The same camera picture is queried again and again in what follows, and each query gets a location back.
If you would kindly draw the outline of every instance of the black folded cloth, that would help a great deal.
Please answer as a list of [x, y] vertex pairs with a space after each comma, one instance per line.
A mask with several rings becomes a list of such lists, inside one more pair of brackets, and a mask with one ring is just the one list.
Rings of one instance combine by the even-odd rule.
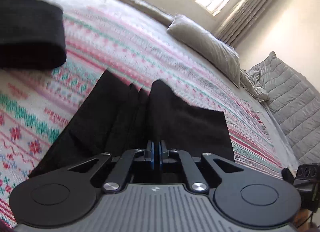
[[54, 69], [66, 58], [62, 9], [41, 0], [0, 0], [0, 68]]
[[146, 148], [148, 140], [200, 157], [210, 152], [234, 161], [233, 148], [220, 111], [190, 106], [163, 81], [149, 96], [105, 71], [88, 98], [29, 177], [77, 163], [102, 152], [120, 156]]

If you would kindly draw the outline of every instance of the gray comforter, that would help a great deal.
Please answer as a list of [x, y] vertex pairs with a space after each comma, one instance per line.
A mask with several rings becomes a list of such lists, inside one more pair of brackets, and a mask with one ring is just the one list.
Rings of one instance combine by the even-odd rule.
[[250, 70], [270, 97], [267, 104], [300, 163], [320, 162], [320, 94], [274, 52]]

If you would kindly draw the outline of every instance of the pink and teal blanket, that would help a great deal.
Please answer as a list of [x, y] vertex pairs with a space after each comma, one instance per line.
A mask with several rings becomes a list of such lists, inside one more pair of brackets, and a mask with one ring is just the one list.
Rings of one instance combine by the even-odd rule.
[[145, 90], [163, 79], [188, 103], [223, 111], [235, 161], [280, 177], [281, 163], [257, 112], [164, 26], [116, 0], [51, 1], [64, 8], [67, 62], [46, 72], [0, 70], [0, 218], [9, 227], [16, 224], [10, 192], [28, 178], [106, 69]]

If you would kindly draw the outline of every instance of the silver bolt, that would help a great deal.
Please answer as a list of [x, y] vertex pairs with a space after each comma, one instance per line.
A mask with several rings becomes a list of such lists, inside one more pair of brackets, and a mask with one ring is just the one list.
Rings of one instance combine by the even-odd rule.
[[205, 185], [202, 182], [196, 182], [191, 185], [191, 189], [196, 190], [196, 191], [204, 191], [207, 189], [207, 185]]
[[115, 182], [107, 182], [103, 185], [103, 188], [105, 190], [117, 190], [119, 189], [119, 184], [115, 183]]

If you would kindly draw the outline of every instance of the gray ribbed surface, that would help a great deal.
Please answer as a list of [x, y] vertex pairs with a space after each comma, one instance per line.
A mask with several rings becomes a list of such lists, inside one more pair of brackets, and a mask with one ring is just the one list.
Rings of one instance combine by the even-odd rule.
[[[182, 185], [129, 184], [122, 193], [102, 197], [94, 211], [77, 223], [54, 229], [19, 225], [15, 231], [241, 232], [252, 230], [224, 220], [206, 196], [191, 194]], [[269, 231], [294, 232], [288, 225]]]

